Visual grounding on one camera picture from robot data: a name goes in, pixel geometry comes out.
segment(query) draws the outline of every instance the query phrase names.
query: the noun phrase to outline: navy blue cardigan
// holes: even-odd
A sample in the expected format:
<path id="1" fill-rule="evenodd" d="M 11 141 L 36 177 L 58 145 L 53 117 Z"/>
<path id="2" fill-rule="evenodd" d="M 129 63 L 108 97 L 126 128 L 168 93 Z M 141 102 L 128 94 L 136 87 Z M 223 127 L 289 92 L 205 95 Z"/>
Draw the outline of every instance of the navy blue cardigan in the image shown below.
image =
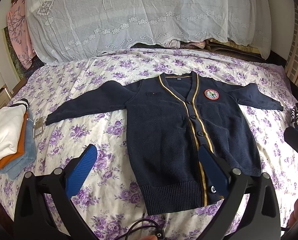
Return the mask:
<path id="1" fill-rule="evenodd" d="M 229 85 L 195 72 L 98 89 L 63 103 L 46 125 L 67 118 L 127 109 L 131 167 L 149 215 L 178 212 L 221 199 L 197 155 L 204 145 L 232 168 L 259 176 L 259 152 L 239 105 L 283 110 L 254 83 Z"/>

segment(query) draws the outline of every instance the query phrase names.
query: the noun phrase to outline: cardigan sleeve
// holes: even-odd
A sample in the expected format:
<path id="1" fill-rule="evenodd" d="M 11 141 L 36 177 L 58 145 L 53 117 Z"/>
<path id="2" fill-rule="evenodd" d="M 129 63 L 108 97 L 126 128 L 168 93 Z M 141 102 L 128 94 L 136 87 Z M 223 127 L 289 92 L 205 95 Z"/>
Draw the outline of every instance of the cardigan sleeve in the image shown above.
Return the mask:
<path id="1" fill-rule="evenodd" d="M 137 94 L 140 85 L 141 80 L 126 86 L 113 80 L 107 81 L 95 90 L 64 102 L 47 116 L 46 125 L 68 118 L 124 109 L 126 103 Z"/>
<path id="2" fill-rule="evenodd" d="M 281 106 L 280 102 L 262 94 L 255 83 L 239 86 L 216 81 L 216 85 L 231 95 L 239 105 L 283 111 L 283 106 Z"/>

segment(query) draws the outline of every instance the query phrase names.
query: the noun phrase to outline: blue gripper pad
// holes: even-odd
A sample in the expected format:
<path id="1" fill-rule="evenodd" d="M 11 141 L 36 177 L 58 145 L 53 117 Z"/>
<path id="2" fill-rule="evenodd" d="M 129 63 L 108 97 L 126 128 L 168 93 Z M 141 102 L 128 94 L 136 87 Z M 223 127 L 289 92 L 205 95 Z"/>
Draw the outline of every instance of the blue gripper pad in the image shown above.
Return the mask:
<path id="1" fill-rule="evenodd" d="M 211 154 L 204 146 L 200 146 L 198 156 L 203 170 L 208 175 L 217 193 L 225 198 L 229 194 L 229 181 Z"/>
<path id="2" fill-rule="evenodd" d="M 94 145 L 89 144 L 89 146 L 84 150 L 81 156 L 82 157 L 80 161 L 66 180 L 66 194 L 69 199 L 72 196 L 78 194 L 79 190 L 82 187 L 82 184 L 86 180 L 93 165 L 97 161 L 97 148 Z"/>

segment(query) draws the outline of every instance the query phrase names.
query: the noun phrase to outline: hang tag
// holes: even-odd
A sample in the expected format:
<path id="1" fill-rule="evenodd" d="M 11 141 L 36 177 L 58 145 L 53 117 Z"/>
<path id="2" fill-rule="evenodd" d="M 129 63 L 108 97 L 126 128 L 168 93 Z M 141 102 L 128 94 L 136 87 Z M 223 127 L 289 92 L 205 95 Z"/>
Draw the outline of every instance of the hang tag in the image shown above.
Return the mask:
<path id="1" fill-rule="evenodd" d="M 43 117 L 40 117 L 38 121 L 35 122 L 33 127 L 33 136 L 37 138 L 39 135 L 43 133 Z"/>

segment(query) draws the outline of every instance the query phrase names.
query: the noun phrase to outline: orange garment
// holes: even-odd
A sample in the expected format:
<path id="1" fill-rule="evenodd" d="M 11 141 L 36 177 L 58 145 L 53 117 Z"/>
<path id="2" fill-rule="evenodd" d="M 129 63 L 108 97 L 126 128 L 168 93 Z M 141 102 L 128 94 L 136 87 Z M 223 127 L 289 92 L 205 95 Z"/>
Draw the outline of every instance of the orange garment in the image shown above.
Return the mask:
<path id="1" fill-rule="evenodd" d="M 9 162 L 13 161 L 14 159 L 20 157 L 22 154 L 25 153 L 25 131 L 26 131 L 26 124 L 28 118 L 28 111 L 24 114 L 24 122 L 22 123 L 20 138 L 18 141 L 18 148 L 17 152 L 14 154 L 7 155 L 0 160 L 0 169 L 6 166 Z"/>

